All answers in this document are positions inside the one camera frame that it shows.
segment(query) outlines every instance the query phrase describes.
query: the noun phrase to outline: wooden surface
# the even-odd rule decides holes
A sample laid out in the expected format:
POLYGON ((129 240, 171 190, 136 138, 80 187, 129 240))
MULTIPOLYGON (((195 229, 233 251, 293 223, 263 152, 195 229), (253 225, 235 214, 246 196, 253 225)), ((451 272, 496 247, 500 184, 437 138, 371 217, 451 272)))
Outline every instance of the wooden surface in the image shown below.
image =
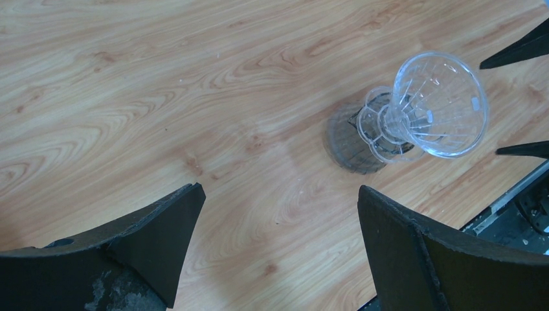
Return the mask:
POLYGON ((413 54, 478 67, 548 15, 540 0, 4 0, 0 249, 200 182, 176 310, 357 310, 375 295, 359 186, 465 224, 540 163, 493 151, 549 139, 549 58, 480 73, 491 126, 457 160, 347 173, 322 146, 330 113, 413 54))

